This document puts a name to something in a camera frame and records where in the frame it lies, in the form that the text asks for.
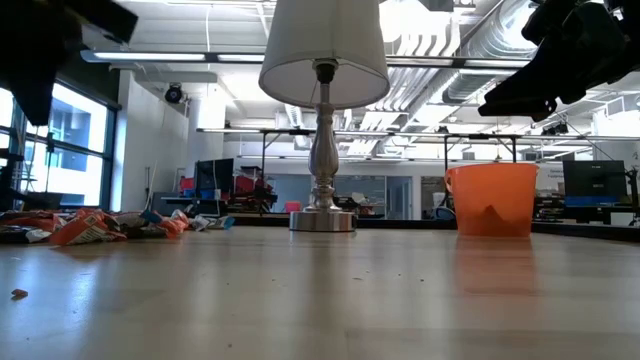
white lampshade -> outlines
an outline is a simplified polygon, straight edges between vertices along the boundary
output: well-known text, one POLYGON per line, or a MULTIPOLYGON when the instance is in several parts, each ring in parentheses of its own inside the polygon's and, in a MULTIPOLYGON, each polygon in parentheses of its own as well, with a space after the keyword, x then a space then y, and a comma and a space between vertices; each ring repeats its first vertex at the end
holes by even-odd
POLYGON ((320 102, 315 59, 338 61, 330 103, 336 109, 374 103, 389 92, 378 0, 278 0, 260 87, 302 107, 320 102))

table surface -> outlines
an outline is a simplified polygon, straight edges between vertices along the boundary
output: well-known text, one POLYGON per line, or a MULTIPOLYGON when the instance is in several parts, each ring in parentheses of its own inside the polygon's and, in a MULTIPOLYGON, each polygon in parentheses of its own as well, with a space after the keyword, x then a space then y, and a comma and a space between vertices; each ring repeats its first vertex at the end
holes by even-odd
POLYGON ((235 227, 0 246, 0 293, 0 359, 640 358, 640 248, 603 240, 235 227))

debris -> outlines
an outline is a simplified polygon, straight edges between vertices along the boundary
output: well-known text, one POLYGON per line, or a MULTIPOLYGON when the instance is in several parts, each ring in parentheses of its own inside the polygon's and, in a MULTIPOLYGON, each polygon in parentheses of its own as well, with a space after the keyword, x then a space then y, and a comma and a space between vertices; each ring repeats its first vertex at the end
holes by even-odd
POLYGON ((13 298, 17 300, 29 296, 29 293, 22 289, 15 289, 11 292, 11 295, 13 295, 13 298))

security camera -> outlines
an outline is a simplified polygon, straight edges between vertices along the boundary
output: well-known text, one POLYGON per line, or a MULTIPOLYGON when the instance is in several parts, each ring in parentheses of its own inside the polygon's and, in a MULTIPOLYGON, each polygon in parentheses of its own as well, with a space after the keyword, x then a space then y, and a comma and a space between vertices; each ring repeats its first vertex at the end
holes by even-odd
POLYGON ((182 84, 180 83, 169 84, 169 90, 164 94, 164 99, 171 104, 180 104, 185 98, 182 92, 182 84))

fluorescent light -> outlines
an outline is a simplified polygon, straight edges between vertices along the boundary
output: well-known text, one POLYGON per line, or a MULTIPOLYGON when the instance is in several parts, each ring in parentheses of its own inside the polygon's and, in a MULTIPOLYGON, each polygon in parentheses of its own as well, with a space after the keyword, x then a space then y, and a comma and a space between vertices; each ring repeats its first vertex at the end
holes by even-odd
MULTIPOLYGON (((240 159, 262 159, 260 155, 238 155, 240 159)), ((265 159, 280 159, 280 156, 265 156, 265 159)))
POLYGON ((353 135, 353 136, 389 136, 393 133, 386 131, 336 131, 336 135, 353 135))
POLYGON ((479 68, 523 68, 528 63, 528 59, 472 59, 466 60, 464 66, 479 68))
POLYGON ((262 63, 264 55, 256 54, 220 54, 218 60, 221 62, 255 62, 262 63))
POLYGON ((404 136, 404 137, 445 137, 447 134, 437 134, 437 133, 395 133, 395 136, 404 136))
MULTIPOLYGON (((145 0, 134 0, 132 2, 158 2, 154 1, 145 1, 145 0)), ((255 6, 257 3, 263 4, 263 6, 275 6, 275 2, 273 1, 262 1, 262 0, 253 0, 253 1, 240 1, 240 0, 172 0, 167 2, 167 5, 170 6, 183 6, 183 5, 200 5, 200 6, 211 6, 211 5, 230 5, 230 6, 255 6)))
POLYGON ((109 61, 204 61, 204 54, 184 53, 139 53, 139 52, 96 52, 96 58, 109 61))
POLYGON ((451 67, 453 59, 439 59, 436 57, 419 57, 419 56, 387 56, 387 65, 389 66, 432 66, 432 67, 451 67))
POLYGON ((260 133, 260 130, 258 130, 258 129, 203 129, 203 128, 199 128, 198 131, 201 131, 201 132, 213 132, 213 133, 224 133, 224 134, 231 134, 231 133, 257 134, 257 133, 260 133))

